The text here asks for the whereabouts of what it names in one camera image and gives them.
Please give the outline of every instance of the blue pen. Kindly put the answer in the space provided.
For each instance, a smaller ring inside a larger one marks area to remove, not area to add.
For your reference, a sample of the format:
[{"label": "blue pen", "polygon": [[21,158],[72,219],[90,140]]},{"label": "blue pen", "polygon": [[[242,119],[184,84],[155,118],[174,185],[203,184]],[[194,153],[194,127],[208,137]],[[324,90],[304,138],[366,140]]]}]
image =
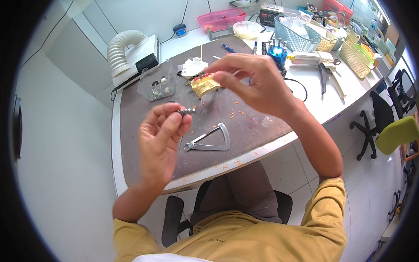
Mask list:
[{"label": "blue pen", "polygon": [[[258,48],[258,46],[257,46],[257,41],[255,41],[255,46],[253,47],[253,54],[256,54],[256,50],[257,50],[257,48]],[[250,83],[252,82],[252,78],[249,78],[249,86],[250,86]]]},{"label": "blue pen", "polygon": [[226,46],[225,44],[223,44],[223,43],[221,43],[221,45],[228,51],[228,52],[230,52],[230,53],[236,53],[235,51],[234,51],[234,49],[233,48],[229,48],[228,46]]}]

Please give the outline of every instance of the t-shirt sleeve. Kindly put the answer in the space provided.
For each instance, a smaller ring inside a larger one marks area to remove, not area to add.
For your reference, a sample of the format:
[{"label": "t-shirt sleeve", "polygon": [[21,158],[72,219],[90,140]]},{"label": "t-shirt sleeve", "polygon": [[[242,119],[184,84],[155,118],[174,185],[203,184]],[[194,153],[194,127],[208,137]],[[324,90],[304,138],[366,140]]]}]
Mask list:
[{"label": "t-shirt sleeve", "polygon": [[308,201],[301,221],[302,226],[313,228],[317,235],[323,236],[317,240],[324,242],[331,254],[336,254],[330,261],[340,259],[347,242],[343,225],[345,201],[343,180],[327,179],[318,186]]},{"label": "t-shirt sleeve", "polygon": [[143,225],[114,218],[114,262],[131,262],[137,256],[160,253],[153,235]]}]

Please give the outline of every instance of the white tile floor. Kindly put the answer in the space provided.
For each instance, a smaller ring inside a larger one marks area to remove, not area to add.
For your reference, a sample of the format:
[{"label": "white tile floor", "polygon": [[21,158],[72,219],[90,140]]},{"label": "white tile floor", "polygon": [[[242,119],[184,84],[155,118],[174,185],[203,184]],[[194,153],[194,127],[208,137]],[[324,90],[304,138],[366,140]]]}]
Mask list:
[{"label": "white tile floor", "polygon": [[[368,146],[361,161],[356,156],[361,152],[364,135],[349,129],[351,121],[363,124],[360,111],[365,110],[373,127],[374,116],[371,98],[366,94],[351,105],[341,115],[325,124],[337,144],[344,161],[344,182],[347,190],[344,227],[348,243],[342,262],[363,262],[373,252],[377,240],[388,225],[387,212],[393,206],[393,193],[402,190],[403,182],[401,156],[397,149],[390,156],[377,150],[377,158],[371,159]],[[303,218],[305,205],[318,186],[318,175],[311,166],[299,141],[261,160],[271,181],[272,187],[293,200],[289,225],[299,225]],[[193,212],[197,189],[175,194],[184,200],[183,219]],[[160,196],[153,203],[140,222],[147,226],[161,243],[164,210],[168,196]],[[185,238],[184,231],[179,238]]]}]

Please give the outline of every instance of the hand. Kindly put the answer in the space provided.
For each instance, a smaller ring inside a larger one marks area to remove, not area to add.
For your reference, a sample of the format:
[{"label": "hand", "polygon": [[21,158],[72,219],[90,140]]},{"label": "hand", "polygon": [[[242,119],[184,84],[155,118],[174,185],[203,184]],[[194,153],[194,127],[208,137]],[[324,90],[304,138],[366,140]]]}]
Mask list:
[{"label": "hand", "polygon": [[[213,78],[221,86],[265,114],[285,120],[302,103],[292,95],[275,62],[266,55],[229,54],[210,64],[205,72],[215,73]],[[249,86],[240,82],[247,77],[252,77]]]},{"label": "hand", "polygon": [[141,154],[141,183],[163,188],[170,182],[176,165],[179,138],[190,128],[192,116],[181,116],[178,103],[155,106],[138,128]]}]

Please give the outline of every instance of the forearm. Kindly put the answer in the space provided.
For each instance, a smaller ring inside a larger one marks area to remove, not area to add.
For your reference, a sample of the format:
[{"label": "forearm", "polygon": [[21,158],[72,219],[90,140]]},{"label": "forearm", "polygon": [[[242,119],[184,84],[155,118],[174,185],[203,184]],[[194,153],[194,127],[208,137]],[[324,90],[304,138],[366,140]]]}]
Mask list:
[{"label": "forearm", "polygon": [[122,221],[136,223],[161,194],[161,186],[135,184],[127,189],[114,203],[112,214]]},{"label": "forearm", "polygon": [[285,121],[297,134],[321,181],[343,174],[343,161],[338,147],[301,100],[296,101],[292,117]]}]

